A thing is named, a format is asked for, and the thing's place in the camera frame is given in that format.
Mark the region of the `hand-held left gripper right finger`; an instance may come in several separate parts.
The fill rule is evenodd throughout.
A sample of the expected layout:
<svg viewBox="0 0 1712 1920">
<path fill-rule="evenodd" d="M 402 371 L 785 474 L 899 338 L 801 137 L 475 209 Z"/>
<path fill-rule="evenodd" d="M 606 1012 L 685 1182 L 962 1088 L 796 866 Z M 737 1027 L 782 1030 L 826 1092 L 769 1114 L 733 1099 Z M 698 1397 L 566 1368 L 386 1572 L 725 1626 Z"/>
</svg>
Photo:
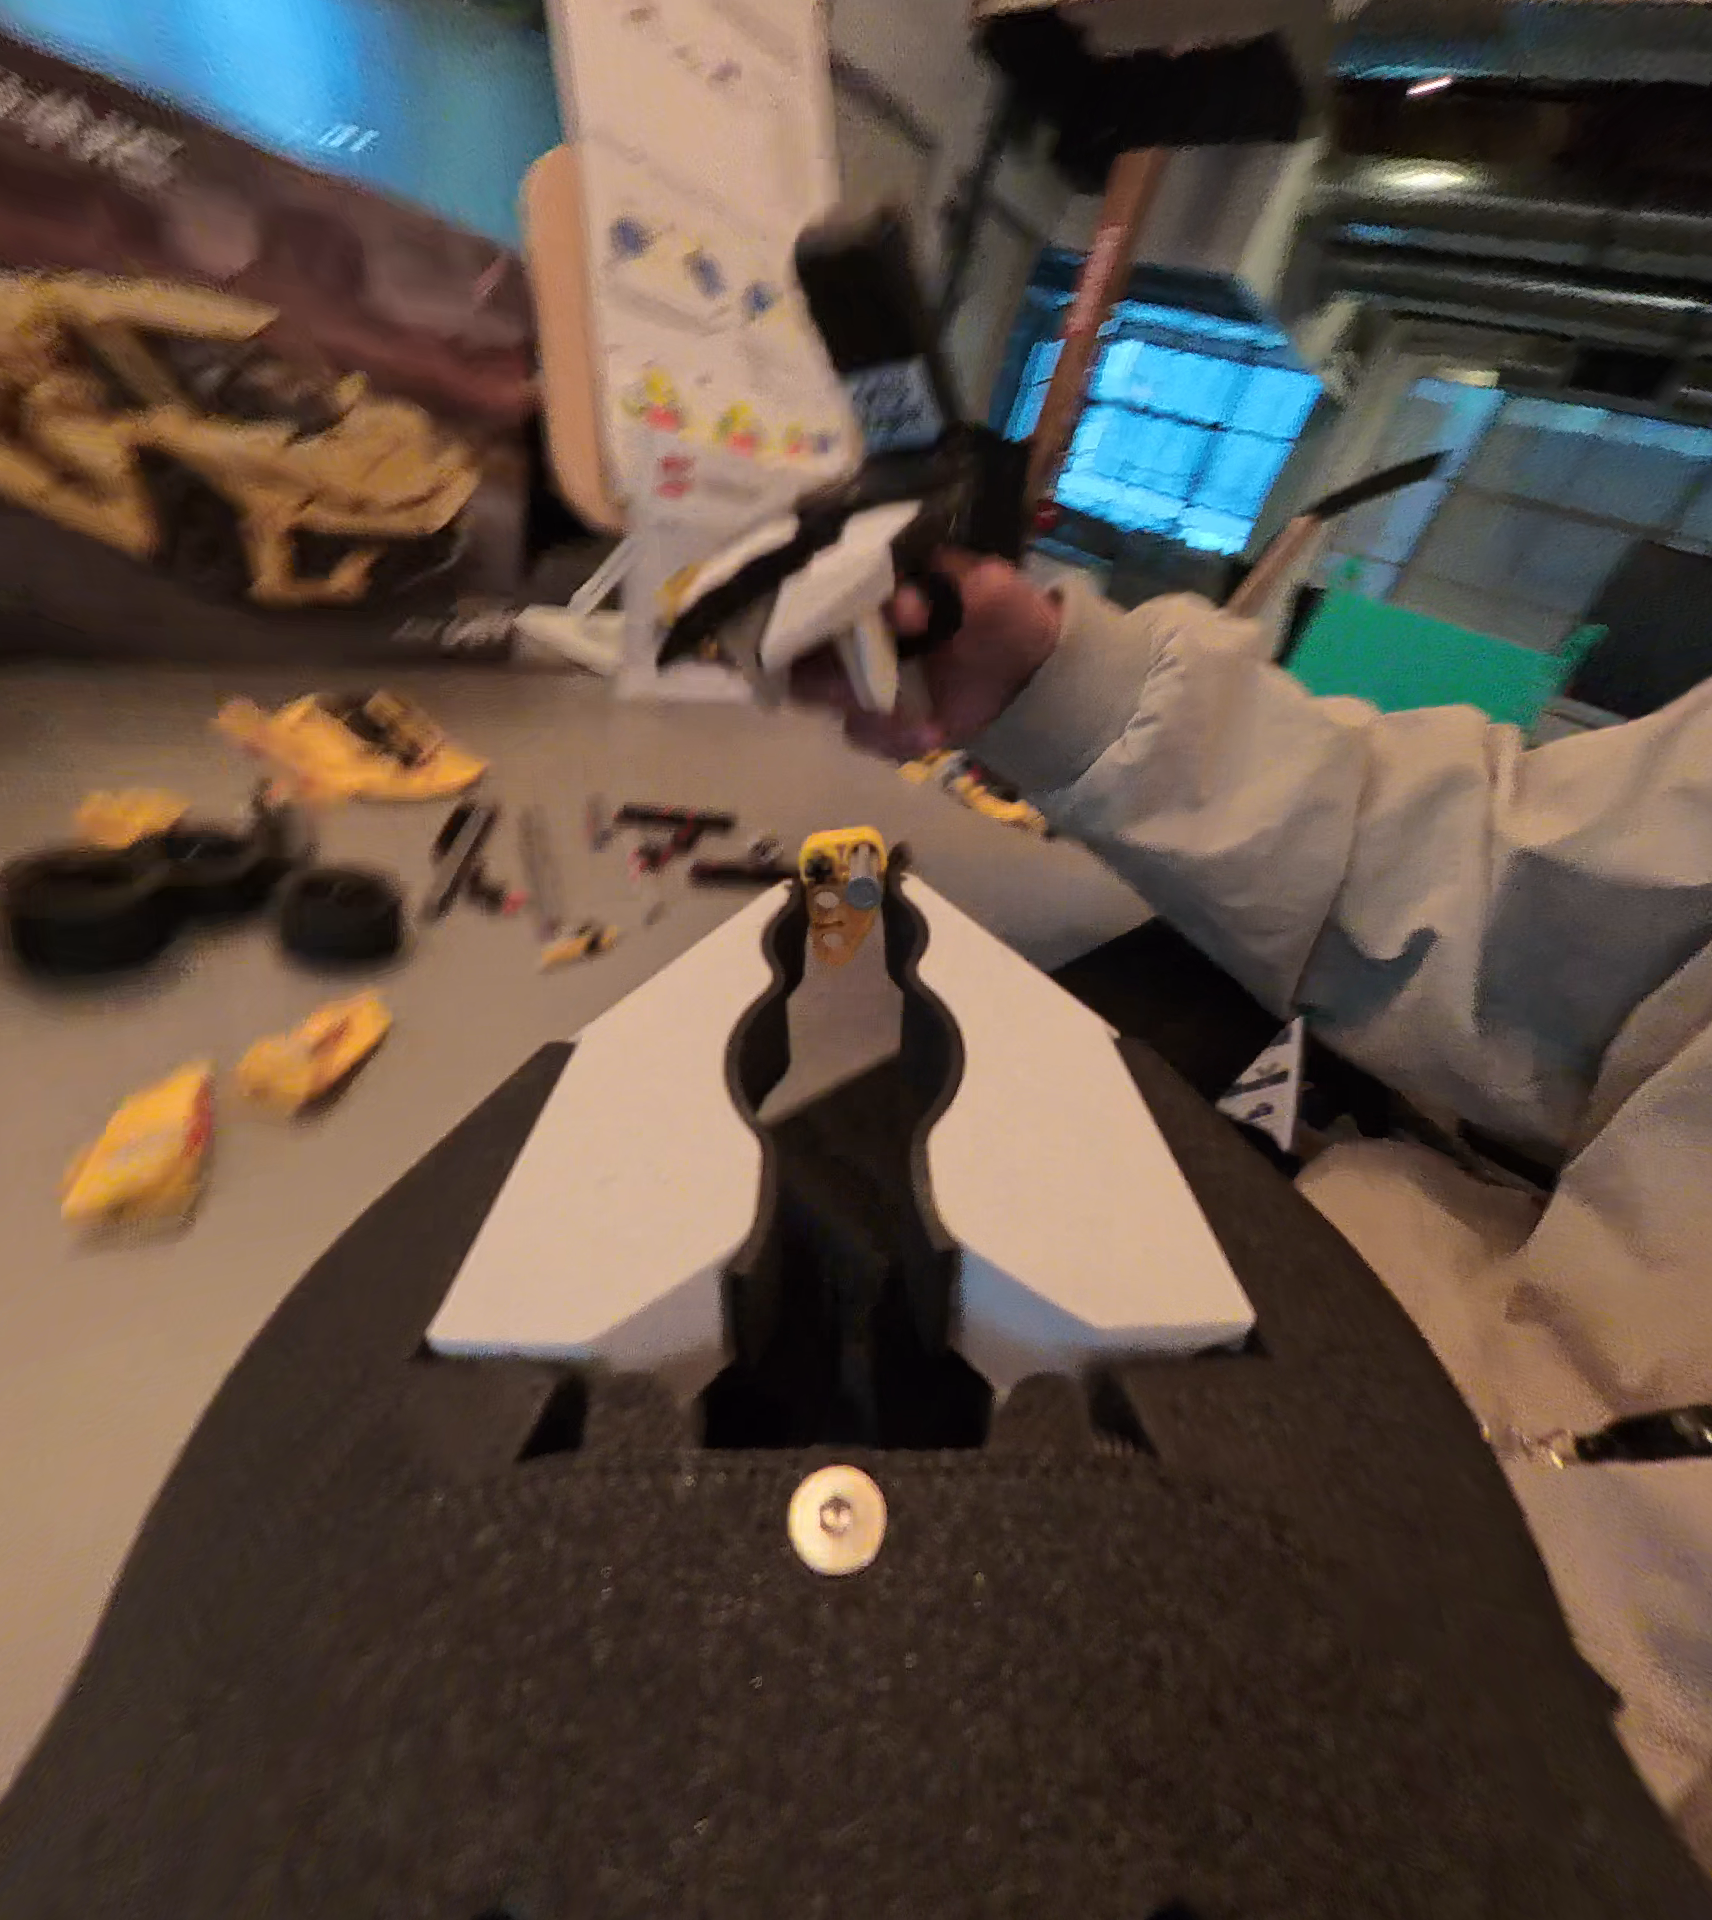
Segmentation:
<svg viewBox="0 0 1712 1920">
<path fill-rule="evenodd" d="M 1239 1348 L 1253 1302 L 1108 1021 L 907 871 L 887 970 L 919 1337 L 990 1385 Z"/>
</svg>

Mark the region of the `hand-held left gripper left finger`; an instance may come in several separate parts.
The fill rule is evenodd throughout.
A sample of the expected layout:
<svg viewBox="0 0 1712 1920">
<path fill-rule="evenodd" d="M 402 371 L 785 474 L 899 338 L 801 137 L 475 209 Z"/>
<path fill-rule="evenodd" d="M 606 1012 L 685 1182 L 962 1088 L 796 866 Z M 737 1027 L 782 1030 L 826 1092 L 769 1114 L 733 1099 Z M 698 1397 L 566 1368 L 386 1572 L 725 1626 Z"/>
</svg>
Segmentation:
<svg viewBox="0 0 1712 1920">
<path fill-rule="evenodd" d="M 435 1357 L 722 1368 L 763 1143 L 725 1044 L 775 986 L 771 888 L 582 1027 L 426 1329 Z"/>
</svg>

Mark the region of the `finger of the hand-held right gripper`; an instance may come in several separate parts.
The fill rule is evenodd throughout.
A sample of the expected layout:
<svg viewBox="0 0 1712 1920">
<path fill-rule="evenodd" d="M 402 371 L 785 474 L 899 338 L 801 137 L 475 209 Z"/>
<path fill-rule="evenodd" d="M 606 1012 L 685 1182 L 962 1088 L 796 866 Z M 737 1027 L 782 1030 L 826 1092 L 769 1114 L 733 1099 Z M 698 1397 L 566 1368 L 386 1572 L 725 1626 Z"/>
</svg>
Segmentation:
<svg viewBox="0 0 1712 1920">
<path fill-rule="evenodd" d="M 662 590 L 662 634 L 653 665 L 726 664 L 788 667 L 836 644 L 860 620 L 846 596 L 796 577 L 844 539 L 854 508 L 813 508 L 759 521 L 707 562 L 681 568 Z"/>
<path fill-rule="evenodd" d="M 854 511 L 826 548 L 796 568 L 771 599 L 758 639 L 758 667 L 785 672 L 794 661 L 852 634 L 870 614 L 881 614 L 896 592 L 892 543 L 919 511 Z"/>
</svg>

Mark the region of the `small yellow toy brick piece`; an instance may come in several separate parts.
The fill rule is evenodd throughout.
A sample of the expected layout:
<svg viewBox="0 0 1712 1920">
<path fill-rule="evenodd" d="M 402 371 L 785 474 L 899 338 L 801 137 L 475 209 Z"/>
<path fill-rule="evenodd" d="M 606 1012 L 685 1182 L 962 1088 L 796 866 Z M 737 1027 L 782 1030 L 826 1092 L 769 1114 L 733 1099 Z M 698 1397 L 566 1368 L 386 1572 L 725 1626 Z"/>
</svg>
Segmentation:
<svg viewBox="0 0 1712 1920">
<path fill-rule="evenodd" d="M 810 957 L 846 967 L 870 937 L 887 895 L 887 844 L 877 830 L 820 830 L 797 850 L 797 883 L 810 922 Z"/>
</svg>

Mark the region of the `yellow panel with red pins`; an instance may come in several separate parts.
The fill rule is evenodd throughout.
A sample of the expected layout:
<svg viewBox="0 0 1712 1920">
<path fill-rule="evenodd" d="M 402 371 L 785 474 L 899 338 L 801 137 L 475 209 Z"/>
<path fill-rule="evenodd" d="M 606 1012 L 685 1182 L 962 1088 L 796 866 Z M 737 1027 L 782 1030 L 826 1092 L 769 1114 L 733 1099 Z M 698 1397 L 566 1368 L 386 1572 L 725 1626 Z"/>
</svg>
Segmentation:
<svg viewBox="0 0 1712 1920">
<path fill-rule="evenodd" d="M 215 1147 L 215 1078 L 203 1059 L 128 1095 L 63 1178 L 63 1226 L 100 1236 L 186 1225 Z"/>
</svg>

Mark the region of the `person's right forearm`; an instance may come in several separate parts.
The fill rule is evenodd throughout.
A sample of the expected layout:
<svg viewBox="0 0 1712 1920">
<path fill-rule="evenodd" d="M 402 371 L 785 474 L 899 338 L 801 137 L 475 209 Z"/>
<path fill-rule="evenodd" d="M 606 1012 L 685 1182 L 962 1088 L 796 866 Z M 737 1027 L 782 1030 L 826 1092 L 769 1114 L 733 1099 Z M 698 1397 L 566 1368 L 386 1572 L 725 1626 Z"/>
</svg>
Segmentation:
<svg viewBox="0 0 1712 1920">
<path fill-rule="evenodd" d="M 1712 1114 L 1712 678 L 1531 749 L 1311 697 L 1195 596 L 1016 587 L 1053 646 L 970 749 L 1269 1012 L 1538 1153 Z"/>
</svg>

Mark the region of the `black head desk lamp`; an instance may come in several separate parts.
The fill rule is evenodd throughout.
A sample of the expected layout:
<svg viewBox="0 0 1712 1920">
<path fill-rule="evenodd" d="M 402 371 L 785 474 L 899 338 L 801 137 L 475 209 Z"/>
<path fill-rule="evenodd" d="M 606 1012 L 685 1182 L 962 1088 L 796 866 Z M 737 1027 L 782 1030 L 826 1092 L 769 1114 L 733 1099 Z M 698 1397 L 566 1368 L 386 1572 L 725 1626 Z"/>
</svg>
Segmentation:
<svg viewBox="0 0 1712 1920">
<path fill-rule="evenodd" d="M 1324 539 L 1329 521 L 1337 521 L 1381 498 L 1430 481 L 1444 467 L 1444 459 L 1446 450 L 1425 453 L 1324 493 L 1322 499 L 1292 517 L 1276 537 L 1258 553 L 1242 581 L 1229 592 L 1221 612 L 1241 619 L 1260 615 L 1285 584 L 1292 568 Z"/>
</svg>

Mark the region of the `yellow brick subassembly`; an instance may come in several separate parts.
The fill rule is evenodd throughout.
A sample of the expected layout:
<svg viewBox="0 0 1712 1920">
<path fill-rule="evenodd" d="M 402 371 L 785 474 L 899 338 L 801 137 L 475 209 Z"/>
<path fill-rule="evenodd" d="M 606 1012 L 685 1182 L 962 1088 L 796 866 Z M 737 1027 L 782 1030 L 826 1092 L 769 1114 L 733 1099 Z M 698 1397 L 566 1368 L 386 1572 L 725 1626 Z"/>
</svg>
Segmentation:
<svg viewBox="0 0 1712 1920">
<path fill-rule="evenodd" d="M 243 1050 L 236 1097 L 265 1115 L 301 1117 L 328 1105 L 388 1043 L 392 1012 L 378 993 L 314 1006 L 287 1030 Z"/>
<path fill-rule="evenodd" d="M 75 806 L 75 841 L 91 850 L 130 850 L 179 826 L 186 811 L 189 801 L 169 789 L 100 789 Z"/>
</svg>

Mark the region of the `group of black pinned beams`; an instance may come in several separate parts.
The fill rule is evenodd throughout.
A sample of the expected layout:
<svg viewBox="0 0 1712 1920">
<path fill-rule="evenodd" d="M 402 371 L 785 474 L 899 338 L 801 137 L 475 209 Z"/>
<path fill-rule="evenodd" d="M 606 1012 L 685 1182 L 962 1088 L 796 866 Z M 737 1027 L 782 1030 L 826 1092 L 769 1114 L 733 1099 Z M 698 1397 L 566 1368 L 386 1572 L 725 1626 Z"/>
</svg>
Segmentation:
<svg viewBox="0 0 1712 1920">
<path fill-rule="evenodd" d="M 501 821 L 504 811 L 490 798 L 463 798 L 453 807 L 431 844 L 431 882 L 418 902 L 418 918 L 440 923 L 468 902 L 493 918 L 529 922 L 544 948 L 566 954 L 609 948 L 616 936 L 610 923 L 568 918 L 562 864 L 548 818 L 534 806 L 524 806 L 508 830 L 511 882 L 494 876 L 490 847 Z M 675 869 L 685 869 L 691 885 L 704 891 L 754 891 L 784 882 L 790 864 L 778 838 L 763 837 L 745 850 L 713 852 L 713 845 L 729 841 L 737 830 L 737 812 L 707 806 L 662 801 L 603 806 L 591 798 L 587 812 L 589 850 L 606 850 L 621 837 L 630 837 L 627 873 L 647 885 Z"/>
</svg>

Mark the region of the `black toy tire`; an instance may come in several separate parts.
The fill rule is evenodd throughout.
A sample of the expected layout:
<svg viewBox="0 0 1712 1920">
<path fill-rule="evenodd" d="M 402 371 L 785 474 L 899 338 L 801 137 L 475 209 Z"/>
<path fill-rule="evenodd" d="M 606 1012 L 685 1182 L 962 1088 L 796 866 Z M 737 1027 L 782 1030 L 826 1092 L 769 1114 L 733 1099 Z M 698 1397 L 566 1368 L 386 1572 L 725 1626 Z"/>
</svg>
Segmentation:
<svg viewBox="0 0 1712 1920">
<path fill-rule="evenodd" d="M 293 818 L 273 811 L 239 826 L 177 825 L 153 838 L 153 850 L 177 922 L 231 922 L 267 904 L 305 844 Z"/>
<path fill-rule="evenodd" d="M 311 866 L 278 891 L 274 934 L 285 957 L 302 969 L 382 969 L 405 950 L 405 899 L 383 871 Z"/>
<path fill-rule="evenodd" d="M 132 973 L 156 962 L 175 931 L 173 869 L 149 847 L 56 845 L 0 869 L 0 953 L 21 973 Z"/>
</svg>

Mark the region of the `yellow toy car body section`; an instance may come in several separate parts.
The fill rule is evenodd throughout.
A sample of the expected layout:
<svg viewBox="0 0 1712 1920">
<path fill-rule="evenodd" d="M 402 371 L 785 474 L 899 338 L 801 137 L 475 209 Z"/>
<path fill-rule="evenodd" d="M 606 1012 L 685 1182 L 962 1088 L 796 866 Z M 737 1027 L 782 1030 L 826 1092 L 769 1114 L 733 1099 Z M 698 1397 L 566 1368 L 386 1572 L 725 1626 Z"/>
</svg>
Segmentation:
<svg viewBox="0 0 1712 1920">
<path fill-rule="evenodd" d="M 214 729 L 267 768 L 292 795 L 325 803 L 428 806 L 471 794 L 490 763 L 424 708 L 391 692 L 311 693 L 281 708 L 220 706 Z"/>
</svg>

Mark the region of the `toy car set box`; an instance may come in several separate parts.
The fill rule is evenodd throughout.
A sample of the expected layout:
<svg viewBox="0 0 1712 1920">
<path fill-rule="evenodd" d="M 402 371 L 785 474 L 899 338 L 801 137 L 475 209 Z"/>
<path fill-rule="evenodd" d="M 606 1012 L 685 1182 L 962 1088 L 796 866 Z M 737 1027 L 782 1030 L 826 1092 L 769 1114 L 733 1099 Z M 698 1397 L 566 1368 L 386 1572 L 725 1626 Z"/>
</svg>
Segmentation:
<svg viewBox="0 0 1712 1920">
<path fill-rule="evenodd" d="M 514 244 L 10 13 L 0 658 L 514 658 Z"/>
</svg>

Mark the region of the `green felt bin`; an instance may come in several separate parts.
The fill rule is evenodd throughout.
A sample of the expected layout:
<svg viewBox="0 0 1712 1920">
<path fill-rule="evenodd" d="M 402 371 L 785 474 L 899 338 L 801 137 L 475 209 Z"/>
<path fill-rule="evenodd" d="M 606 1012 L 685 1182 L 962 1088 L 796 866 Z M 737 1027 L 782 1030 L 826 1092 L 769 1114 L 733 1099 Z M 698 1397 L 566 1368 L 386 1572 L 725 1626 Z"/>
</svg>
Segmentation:
<svg viewBox="0 0 1712 1920">
<path fill-rule="evenodd" d="M 1280 667 L 1322 698 L 1377 713 L 1472 708 L 1495 725 L 1536 731 L 1608 627 L 1582 626 L 1548 652 L 1512 644 L 1359 592 L 1324 592 Z"/>
</svg>

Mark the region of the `person's beige jacket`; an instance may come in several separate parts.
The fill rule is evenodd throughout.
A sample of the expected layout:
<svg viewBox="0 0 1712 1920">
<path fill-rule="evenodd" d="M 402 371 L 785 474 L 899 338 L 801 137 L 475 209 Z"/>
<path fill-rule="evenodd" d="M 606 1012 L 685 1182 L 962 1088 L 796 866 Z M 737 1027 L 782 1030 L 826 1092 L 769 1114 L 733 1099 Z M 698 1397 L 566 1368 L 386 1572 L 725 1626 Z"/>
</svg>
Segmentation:
<svg viewBox="0 0 1712 1920">
<path fill-rule="evenodd" d="M 1712 1459 L 1568 1464 L 1561 1433 L 1712 1405 L 1712 1021 L 1538 1212 L 1408 1143 L 1301 1191 L 1411 1314 L 1504 1464 L 1614 1735 L 1712 1878 Z"/>
</svg>

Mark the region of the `wooden post red label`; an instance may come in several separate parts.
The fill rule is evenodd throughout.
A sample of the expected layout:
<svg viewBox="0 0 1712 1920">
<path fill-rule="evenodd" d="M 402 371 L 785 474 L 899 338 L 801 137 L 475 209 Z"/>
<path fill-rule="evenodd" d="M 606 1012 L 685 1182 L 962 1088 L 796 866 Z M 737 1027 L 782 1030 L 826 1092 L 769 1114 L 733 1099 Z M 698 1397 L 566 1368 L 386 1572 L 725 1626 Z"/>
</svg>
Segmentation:
<svg viewBox="0 0 1712 1920">
<path fill-rule="evenodd" d="M 1029 435 L 1026 499 L 1033 535 L 1045 535 L 1061 517 L 1057 487 L 1084 412 L 1102 329 L 1128 289 L 1139 234 L 1169 158 L 1171 149 L 1129 149 L 1108 168 L 1102 212 L 1061 328 L 1061 354 Z"/>
</svg>

